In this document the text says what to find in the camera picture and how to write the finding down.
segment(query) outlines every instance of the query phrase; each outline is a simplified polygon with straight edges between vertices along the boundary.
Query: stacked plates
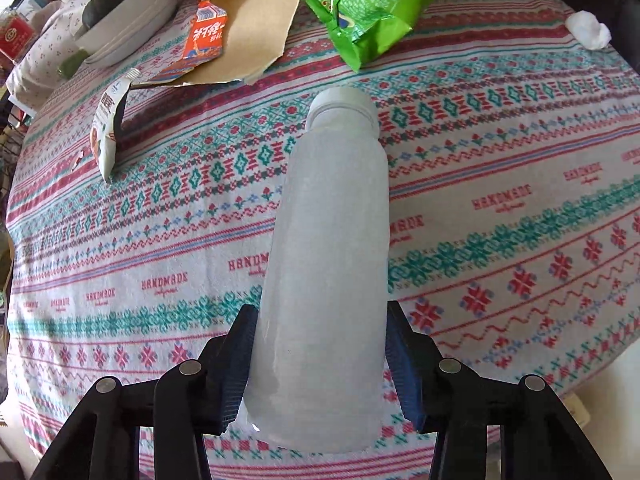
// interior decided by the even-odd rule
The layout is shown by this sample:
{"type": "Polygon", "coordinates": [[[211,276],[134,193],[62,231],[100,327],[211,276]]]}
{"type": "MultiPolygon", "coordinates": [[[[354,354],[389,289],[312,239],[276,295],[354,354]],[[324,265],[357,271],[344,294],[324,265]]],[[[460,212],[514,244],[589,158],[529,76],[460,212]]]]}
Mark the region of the stacked plates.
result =
{"type": "Polygon", "coordinates": [[[172,16],[178,0],[124,0],[88,31],[81,30],[76,45],[94,68],[106,68],[129,57],[172,16]]]}

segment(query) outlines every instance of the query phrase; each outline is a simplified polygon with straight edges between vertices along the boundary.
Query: crumpled tissue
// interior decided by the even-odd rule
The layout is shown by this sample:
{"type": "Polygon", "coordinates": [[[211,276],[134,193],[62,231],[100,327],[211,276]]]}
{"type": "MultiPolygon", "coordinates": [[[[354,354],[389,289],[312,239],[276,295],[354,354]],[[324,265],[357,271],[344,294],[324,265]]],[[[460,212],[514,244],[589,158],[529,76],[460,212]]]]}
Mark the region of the crumpled tissue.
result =
{"type": "Polygon", "coordinates": [[[599,23],[598,19],[586,10],[572,14],[564,24],[587,50],[605,48],[611,41],[611,32],[607,25],[599,23]]]}

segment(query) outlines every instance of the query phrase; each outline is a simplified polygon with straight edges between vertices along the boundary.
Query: bottle cap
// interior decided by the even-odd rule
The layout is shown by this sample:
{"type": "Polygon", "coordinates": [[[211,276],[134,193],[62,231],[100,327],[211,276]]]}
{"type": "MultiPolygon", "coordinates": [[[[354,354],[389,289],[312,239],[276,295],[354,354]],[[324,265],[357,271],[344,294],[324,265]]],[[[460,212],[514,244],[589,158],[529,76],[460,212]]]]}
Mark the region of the bottle cap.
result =
{"type": "Polygon", "coordinates": [[[362,90],[349,86],[334,86],[320,92],[311,103],[309,113],[306,115],[306,129],[313,127],[313,122],[321,113],[343,108],[362,114],[371,123],[372,134],[378,138],[380,124],[378,123],[378,110],[368,94],[362,90]]]}

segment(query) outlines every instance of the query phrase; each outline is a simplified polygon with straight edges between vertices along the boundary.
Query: orange snack packet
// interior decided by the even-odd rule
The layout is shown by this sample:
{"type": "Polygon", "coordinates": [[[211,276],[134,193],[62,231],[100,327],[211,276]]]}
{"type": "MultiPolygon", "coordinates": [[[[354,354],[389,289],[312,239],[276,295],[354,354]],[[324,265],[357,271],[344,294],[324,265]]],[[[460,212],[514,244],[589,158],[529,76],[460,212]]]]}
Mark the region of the orange snack packet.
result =
{"type": "Polygon", "coordinates": [[[168,83],[190,72],[198,65],[211,61],[222,54],[222,31],[225,28],[226,12],[209,0],[198,5],[196,17],[191,25],[182,57],[158,73],[148,83],[168,83]]]}

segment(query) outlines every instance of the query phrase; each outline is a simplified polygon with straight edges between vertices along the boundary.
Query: brown paper bag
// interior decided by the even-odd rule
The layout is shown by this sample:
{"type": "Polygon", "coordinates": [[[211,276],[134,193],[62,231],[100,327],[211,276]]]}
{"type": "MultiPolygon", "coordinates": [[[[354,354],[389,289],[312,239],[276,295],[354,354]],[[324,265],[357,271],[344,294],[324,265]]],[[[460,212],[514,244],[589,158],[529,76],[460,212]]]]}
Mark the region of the brown paper bag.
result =
{"type": "Polygon", "coordinates": [[[284,52],[299,0],[211,0],[226,10],[222,56],[170,83],[252,83],[284,52]]]}

